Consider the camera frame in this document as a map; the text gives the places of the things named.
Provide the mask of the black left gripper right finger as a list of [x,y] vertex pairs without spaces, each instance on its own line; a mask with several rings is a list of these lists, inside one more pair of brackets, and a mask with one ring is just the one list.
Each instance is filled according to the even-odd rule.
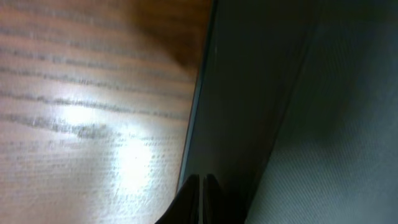
[[203,224],[244,224],[246,214],[222,190],[213,174],[203,179]]

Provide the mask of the black gift box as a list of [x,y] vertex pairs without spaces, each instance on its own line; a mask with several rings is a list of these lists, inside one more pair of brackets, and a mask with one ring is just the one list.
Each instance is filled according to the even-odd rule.
[[396,223],[397,1],[213,1],[192,174],[245,223]]

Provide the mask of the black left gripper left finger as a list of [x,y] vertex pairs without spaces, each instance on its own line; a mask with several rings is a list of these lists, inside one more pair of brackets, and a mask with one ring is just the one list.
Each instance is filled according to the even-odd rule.
[[198,224],[199,184],[199,175],[190,175],[155,224]]

